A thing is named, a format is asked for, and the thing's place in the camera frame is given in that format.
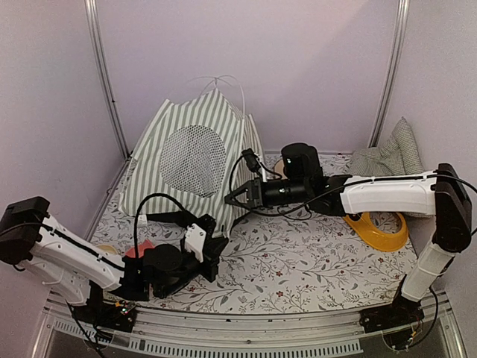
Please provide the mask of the green striped pet tent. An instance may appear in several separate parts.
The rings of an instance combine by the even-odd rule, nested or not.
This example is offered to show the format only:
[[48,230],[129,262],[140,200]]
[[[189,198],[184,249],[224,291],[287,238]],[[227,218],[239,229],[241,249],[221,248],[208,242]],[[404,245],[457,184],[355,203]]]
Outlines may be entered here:
[[216,220],[213,235],[230,236],[245,210],[227,205],[224,196],[253,178],[241,153],[251,149],[264,157],[254,118],[245,105],[234,105],[218,88],[231,77],[210,77],[197,97],[182,104],[164,100],[133,150],[129,180],[120,192],[118,209],[127,216],[176,213],[165,198],[142,199],[155,192],[179,201],[195,216]]

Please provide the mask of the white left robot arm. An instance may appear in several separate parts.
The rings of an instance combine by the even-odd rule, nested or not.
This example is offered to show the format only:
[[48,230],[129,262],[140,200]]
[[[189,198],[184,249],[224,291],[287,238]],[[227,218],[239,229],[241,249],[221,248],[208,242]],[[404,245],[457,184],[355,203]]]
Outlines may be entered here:
[[141,249],[135,239],[132,256],[111,254],[67,230],[48,207],[39,196],[7,206],[1,218],[1,261],[34,273],[96,324],[105,323],[111,309],[93,295],[94,288],[127,301],[167,298],[197,276],[213,282],[228,243],[213,236],[213,217],[197,217],[179,206],[175,213],[146,216],[184,228],[178,246]]

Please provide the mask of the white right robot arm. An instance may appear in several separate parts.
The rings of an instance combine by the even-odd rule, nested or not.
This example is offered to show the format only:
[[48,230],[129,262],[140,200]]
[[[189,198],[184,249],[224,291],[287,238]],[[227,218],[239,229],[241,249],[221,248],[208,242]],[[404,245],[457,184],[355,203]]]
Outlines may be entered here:
[[230,189],[224,200],[251,213],[294,204],[311,211],[349,220],[365,241],[372,237],[365,214],[393,213],[401,218],[434,218],[435,232],[407,273],[385,310],[392,325],[401,325],[414,313],[430,286],[454,257],[467,249],[475,234],[473,206],[467,190],[471,184],[459,178],[448,163],[433,172],[397,176],[326,176],[315,147],[293,143],[281,150],[283,170],[273,180],[254,178]]

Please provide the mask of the pink pet bowl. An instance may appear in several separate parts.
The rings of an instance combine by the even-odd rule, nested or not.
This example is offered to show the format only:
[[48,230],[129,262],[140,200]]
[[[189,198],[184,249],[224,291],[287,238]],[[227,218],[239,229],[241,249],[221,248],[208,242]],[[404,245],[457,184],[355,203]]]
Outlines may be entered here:
[[[145,241],[139,243],[137,245],[137,249],[138,249],[138,254],[139,254],[139,257],[143,257],[144,253],[145,253],[145,250],[147,249],[153,249],[154,248],[154,244],[146,239]],[[135,249],[135,246],[133,245],[131,248],[128,248],[125,253],[124,253],[124,256],[122,257],[122,259],[124,260],[125,258],[131,258],[131,259],[134,259],[136,257],[136,249]]]

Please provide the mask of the cream pet bowl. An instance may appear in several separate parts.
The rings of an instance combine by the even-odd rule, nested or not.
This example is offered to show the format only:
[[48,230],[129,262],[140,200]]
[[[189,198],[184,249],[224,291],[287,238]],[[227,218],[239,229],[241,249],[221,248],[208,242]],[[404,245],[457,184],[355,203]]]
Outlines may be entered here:
[[108,254],[112,254],[112,255],[118,255],[119,254],[118,250],[112,245],[100,244],[100,245],[97,245],[97,248],[101,249],[102,251],[104,251]]

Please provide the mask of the yellow double pet bowl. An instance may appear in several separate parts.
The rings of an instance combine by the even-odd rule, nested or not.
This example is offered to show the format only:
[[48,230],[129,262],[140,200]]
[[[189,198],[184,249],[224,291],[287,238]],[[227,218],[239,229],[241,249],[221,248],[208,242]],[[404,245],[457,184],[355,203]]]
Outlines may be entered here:
[[396,233],[378,229],[372,222],[369,212],[346,215],[344,221],[371,248],[382,252],[395,252],[405,246],[409,235],[404,216],[401,213],[396,213],[396,216],[400,223],[399,231]]

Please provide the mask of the round wooden floral plate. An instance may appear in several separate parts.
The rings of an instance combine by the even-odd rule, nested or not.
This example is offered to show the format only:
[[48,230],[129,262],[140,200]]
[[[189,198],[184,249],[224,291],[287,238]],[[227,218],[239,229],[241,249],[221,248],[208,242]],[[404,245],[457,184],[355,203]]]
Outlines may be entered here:
[[286,174],[285,174],[285,172],[284,172],[284,168],[285,168],[285,165],[284,165],[283,159],[280,158],[280,159],[274,164],[273,172],[275,173],[275,175],[276,175],[277,177],[285,178],[285,177],[286,177]]

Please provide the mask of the floral table mat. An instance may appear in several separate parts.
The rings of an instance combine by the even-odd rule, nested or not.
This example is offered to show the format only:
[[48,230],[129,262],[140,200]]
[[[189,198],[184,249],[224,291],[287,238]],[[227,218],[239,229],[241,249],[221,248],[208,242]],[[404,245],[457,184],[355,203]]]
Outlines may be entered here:
[[215,281],[198,277],[145,306],[261,315],[386,304],[416,260],[411,243],[395,252],[377,251],[341,218],[305,211],[290,218],[251,215],[233,228]]

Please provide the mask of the green checked cushion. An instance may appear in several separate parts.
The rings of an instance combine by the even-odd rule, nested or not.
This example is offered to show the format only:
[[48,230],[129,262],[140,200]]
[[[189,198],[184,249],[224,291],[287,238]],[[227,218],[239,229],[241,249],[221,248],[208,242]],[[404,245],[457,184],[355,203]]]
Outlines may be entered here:
[[413,130],[402,117],[384,145],[353,153],[347,173],[382,177],[416,175],[424,171]]

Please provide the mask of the front aluminium rail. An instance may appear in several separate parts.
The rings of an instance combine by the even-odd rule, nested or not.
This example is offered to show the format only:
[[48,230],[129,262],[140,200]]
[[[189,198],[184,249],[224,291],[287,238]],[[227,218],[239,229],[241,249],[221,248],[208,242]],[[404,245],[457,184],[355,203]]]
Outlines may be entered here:
[[49,295],[34,357],[466,357],[445,292],[423,299],[421,323],[366,332],[357,309],[225,315],[140,308],[129,333],[95,338]]

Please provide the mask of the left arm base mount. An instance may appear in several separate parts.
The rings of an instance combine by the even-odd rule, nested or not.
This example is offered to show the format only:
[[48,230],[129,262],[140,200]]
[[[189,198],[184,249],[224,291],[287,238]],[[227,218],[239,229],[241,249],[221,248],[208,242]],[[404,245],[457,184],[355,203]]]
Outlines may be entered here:
[[136,322],[136,305],[123,299],[114,302],[104,300],[103,290],[90,288],[89,297],[83,306],[73,306],[75,318],[91,324],[94,328],[108,328],[131,333]]

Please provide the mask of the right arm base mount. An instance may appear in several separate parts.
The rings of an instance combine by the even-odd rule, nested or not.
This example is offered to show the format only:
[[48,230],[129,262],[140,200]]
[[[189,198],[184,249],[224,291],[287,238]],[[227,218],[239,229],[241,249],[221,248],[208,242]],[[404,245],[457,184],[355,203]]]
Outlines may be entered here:
[[419,303],[387,304],[379,307],[361,310],[359,324],[365,333],[387,330],[424,319],[424,313]]

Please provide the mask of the aluminium frame post right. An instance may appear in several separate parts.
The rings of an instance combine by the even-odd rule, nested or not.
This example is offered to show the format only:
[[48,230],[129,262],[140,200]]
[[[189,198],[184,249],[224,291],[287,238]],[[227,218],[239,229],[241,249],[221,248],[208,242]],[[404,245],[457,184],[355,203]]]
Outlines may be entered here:
[[382,134],[385,124],[389,104],[391,103],[391,96],[394,89],[394,83],[399,68],[399,61],[402,56],[402,48],[405,41],[405,33],[408,21],[409,0],[399,0],[397,2],[397,12],[394,25],[394,35],[391,45],[391,53],[388,61],[388,68],[385,76],[385,82],[382,89],[382,94],[379,100],[379,105],[376,112],[375,122],[370,133],[370,138],[367,146],[369,148],[376,147]]

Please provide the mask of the aluminium frame post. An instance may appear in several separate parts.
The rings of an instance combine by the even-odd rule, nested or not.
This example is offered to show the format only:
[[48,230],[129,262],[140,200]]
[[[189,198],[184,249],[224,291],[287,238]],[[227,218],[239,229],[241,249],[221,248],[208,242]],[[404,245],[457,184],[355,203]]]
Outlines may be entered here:
[[129,157],[129,148],[124,135],[124,130],[119,118],[119,112],[116,106],[116,99],[113,93],[113,87],[110,82],[107,62],[104,52],[104,46],[101,38],[101,28],[98,16],[97,1],[85,0],[86,20],[89,28],[89,35],[92,43],[92,50],[98,71],[98,77],[104,94],[107,112],[110,117],[114,137],[116,138],[121,156],[126,160]]
[[402,48],[405,41],[405,33],[408,21],[409,0],[399,0],[397,2],[397,12],[394,25],[394,35],[391,45],[391,53],[388,61],[388,68],[385,76],[385,82],[382,89],[382,94],[379,100],[379,105],[376,112],[375,122],[370,133],[370,138],[367,146],[369,148],[376,147],[382,134],[385,124],[389,104],[391,103],[391,96],[394,89],[394,83],[399,68],[399,61],[402,56]]

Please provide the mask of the aluminium frame post left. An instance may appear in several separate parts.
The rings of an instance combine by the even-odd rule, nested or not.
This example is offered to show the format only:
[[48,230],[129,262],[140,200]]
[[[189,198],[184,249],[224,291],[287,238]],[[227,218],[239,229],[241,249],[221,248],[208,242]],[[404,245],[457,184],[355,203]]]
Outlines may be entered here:
[[124,135],[124,130],[119,118],[119,112],[116,106],[116,99],[113,93],[113,87],[110,82],[107,62],[104,52],[104,46],[101,38],[101,28],[98,16],[97,1],[85,0],[86,20],[89,28],[89,35],[92,43],[92,50],[98,71],[98,77],[104,94],[107,112],[110,117],[114,137],[116,138],[121,156],[126,160],[129,157],[129,148]]

